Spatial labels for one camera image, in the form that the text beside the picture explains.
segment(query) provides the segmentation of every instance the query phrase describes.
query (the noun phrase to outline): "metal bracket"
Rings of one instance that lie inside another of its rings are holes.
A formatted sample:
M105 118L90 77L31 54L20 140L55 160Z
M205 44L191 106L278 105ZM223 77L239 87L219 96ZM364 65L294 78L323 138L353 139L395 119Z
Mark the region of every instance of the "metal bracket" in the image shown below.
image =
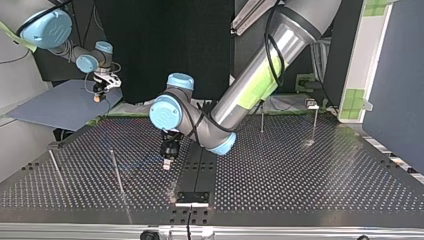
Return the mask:
M215 240L215 233L213 232L213 227L203 228L201 240Z
M367 100L364 100L364 106L363 109L366 111L372 111L372 109L374 108L374 105L372 105L372 103L368 102Z
M266 11L274 6L275 0L249 0L233 20L231 30L233 34L241 36Z
M208 192L180 192L175 204L176 207L202 208L209 206Z

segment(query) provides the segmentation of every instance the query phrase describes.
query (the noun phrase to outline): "green tape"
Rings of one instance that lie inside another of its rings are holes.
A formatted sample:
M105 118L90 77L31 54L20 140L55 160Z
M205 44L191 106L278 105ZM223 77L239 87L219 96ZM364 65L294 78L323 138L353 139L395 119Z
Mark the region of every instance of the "green tape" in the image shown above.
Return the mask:
M273 57L272 62L274 63L275 71L280 73L281 63L278 56ZM259 66L252 78L237 103L248 110L252 109L259 100L265 100L278 87L272 76L268 61L264 61Z
M35 52L37 50L37 46L35 46L33 43L30 43L18 36L15 35L15 33L10 30L4 23L0 22L0 29L3 30L7 36L9 36L13 41L21 44L22 46L28 48L32 52Z
M386 12L387 5L387 0L367 0L367 4L365 5L364 16L383 16Z
M364 96L365 90L363 89L347 89L340 118L359 119L365 102Z

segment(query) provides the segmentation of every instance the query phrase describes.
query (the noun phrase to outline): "cable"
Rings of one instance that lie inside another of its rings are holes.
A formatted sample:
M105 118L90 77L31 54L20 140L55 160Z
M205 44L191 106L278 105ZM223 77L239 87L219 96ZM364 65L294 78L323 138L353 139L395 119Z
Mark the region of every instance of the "cable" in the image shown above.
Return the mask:
M290 104L287 108L285 108L285 109L279 109L279 108L277 108L276 106L275 106L275 104L274 104L274 102L272 101L272 96L270 96L269 97L269 102L271 103L271 105L272 105L272 107L275 109L275 110L277 110L277 111L282 111L282 112L284 112L284 111L288 111L291 107L293 107L293 105L294 104Z
M29 52L30 52L30 50L28 49L26 51L26 53L22 57L19 57L19 58L13 59L13 60L8 60L8 61L0 62L0 64L13 63L13 62L17 62L19 60L22 60L22 59L24 59L24 58L26 58L28 56Z
M265 103L265 101L261 100L259 102L258 106L256 107L255 111L253 111L253 113L250 115L249 119L244 124L244 126L239 127L234 132L239 133L239 132L243 131L244 129L246 129L250 125L250 122L253 120L253 116L256 115L256 113L259 111L259 109L263 106L264 103Z
M199 141L199 135L198 135L198 133L197 133L197 127L196 127L196 124L194 124L193 117L191 116L190 112L188 111L187 106L183 103L183 101L181 101L181 99L180 99L179 97L177 97L177 96L176 96L175 94L173 94L173 93L165 92L165 93L164 93L164 95L169 95L169 96L171 96L172 98L174 98L174 99L178 102L178 104L179 104L180 106L183 106L184 111L187 113L188 119L189 119L189 121L190 121L190 124L191 124L191 127L192 127L192 131L194 131L194 136L195 136L195 138L196 138L196 142L200 143L200 141Z
M72 56L74 54L74 43L72 40L67 40L64 44L64 49L62 50L62 52L55 52L53 49L48 49L49 52L51 52L53 55L56 56L66 56L68 55L68 63L71 63L72 61Z
M116 70L112 70L112 71L109 71L109 73L119 73L121 70L122 70L122 66L121 66L121 64L119 64L119 63L117 63L117 62L111 62L111 64L112 65L115 65L115 66L117 66L118 67L118 69L116 69Z
M312 60L312 63L314 64L314 68L317 69L317 72L318 72L317 61ZM330 103L330 105L334 109L334 111L336 111L337 115L339 115L339 110L337 109L336 105L334 105L334 103L331 101L330 97L327 94L327 91L325 90L323 79L321 79L320 74L317 74L317 75L318 75L318 82L321 84L321 88L322 88L322 91L324 92L325 97L328 99L328 102Z
M75 22L75 30L77 31L77 35L78 35L78 45L81 46L82 40L81 40L81 33L79 31L79 25L78 25L78 20L77 20L77 14L75 11L75 6L74 6L74 1L71 2L71 7L72 7L72 15L74 18L74 22Z
M13 119L12 121L9 121L9 122L7 122L7 123L5 123L5 124L0 125L0 128L5 127L5 126L7 126L7 125L9 125L9 124L11 124L11 123L14 123L14 122L16 122L16 121L18 121L18 120L17 120L17 119Z
M93 7L91 8L91 13L90 13L90 17L88 19L88 24L87 24L87 28L85 29L85 33L84 33L84 39L82 41L82 47L85 47L85 43L87 42L87 36L88 36L88 32L90 30L91 27L91 22L93 20L93 16L94 16L94 10L96 9L96 2L93 1Z
M266 51L266 55L267 55L267 59L268 59L268 63L269 63L269 67L271 68L271 73L272 76L274 77L275 82L278 84L278 86L282 86L283 82L284 82L284 78L283 78L283 74L285 72L285 61L284 61L284 57L283 54L281 53L280 49L278 49L278 45L275 41L275 39L271 36L271 34L269 33L269 27L271 25L271 20L272 17L274 16L275 10L278 7L278 4L280 3L280 0L277 0L274 4L274 6L271 9L271 12L268 16L268 20L266 23L266 27L265 27L265 34L264 34L264 40L265 40L265 51ZM275 70L274 67L274 63L272 61L272 57L271 57L271 50L270 50L270 46L269 44L272 44L272 46L274 47L275 51L277 52L278 58L280 60L281 63L281 73L280 73L280 77L278 77L278 74Z
M190 207L190 214L188 215L188 220L187 220L187 239L191 240L191 231L190 231L190 220L191 220L191 210L193 207Z
M99 16L99 12L97 11L97 7L94 7L94 21L96 22L97 27L99 27L102 31L104 31L103 26L99 23L97 18Z
M46 11L44 11L44 12L42 12L42 13L38 14L37 16L35 16L35 17L31 18L29 21L25 22L24 24L22 24L22 25L18 28L18 30L16 31L16 36L20 37L20 36L21 36L22 31L23 31L25 28L27 28L29 25L31 25L31 24L33 24L33 23L35 23L36 21L38 21L38 20L39 20L39 19L41 19L42 17L46 16L47 14L49 14L49 13L53 12L54 10L64 7L65 5L67 5L67 4L69 4L69 3L71 3L72 1L73 1L73 0L67 0L67 1L65 1L65 2L63 2L63 3L61 3L61 4L57 5L57 6L54 6L54 7L50 8L50 9L47 9Z

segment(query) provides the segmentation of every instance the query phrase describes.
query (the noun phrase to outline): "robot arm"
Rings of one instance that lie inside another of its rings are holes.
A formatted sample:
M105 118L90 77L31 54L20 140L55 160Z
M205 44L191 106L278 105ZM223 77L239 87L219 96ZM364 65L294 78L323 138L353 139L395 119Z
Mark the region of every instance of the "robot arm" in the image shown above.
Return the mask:
M101 101L110 89L121 86L121 80L111 71L113 47L102 41L93 51L72 45L68 40L72 20L61 9L71 1L0 0L0 22L26 42L76 63L84 73L93 72L97 82L94 99Z
M276 72L281 71L282 64L289 66L307 45L321 38L340 3L341 0L289 0L276 10L270 33L285 61L281 62L277 51L272 49L270 55ZM190 76L172 74L167 85L164 94L150 109L153 124L165 132L178 131L188 135L218 155L231 150L236 141L236 127L259 101L265 100L277 88L265 45L257 51L210 116L190 104L194 85Z

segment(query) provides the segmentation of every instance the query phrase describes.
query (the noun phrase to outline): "end effector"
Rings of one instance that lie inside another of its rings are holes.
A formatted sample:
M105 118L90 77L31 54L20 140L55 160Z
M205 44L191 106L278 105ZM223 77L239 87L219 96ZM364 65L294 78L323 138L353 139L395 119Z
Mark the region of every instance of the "end effector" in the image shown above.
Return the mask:
M110 89L121 86L121 80L115 74L117 71L111 70L113 47L103 41L97 42L93 51L73 46L68 40L72 32L72 20L62 10L70 2L0 0L0 23L7 27L6 32L16 35L25 43L47 49L76 63L84 73L94 73L96 85L93 92L95 101L100 101Z

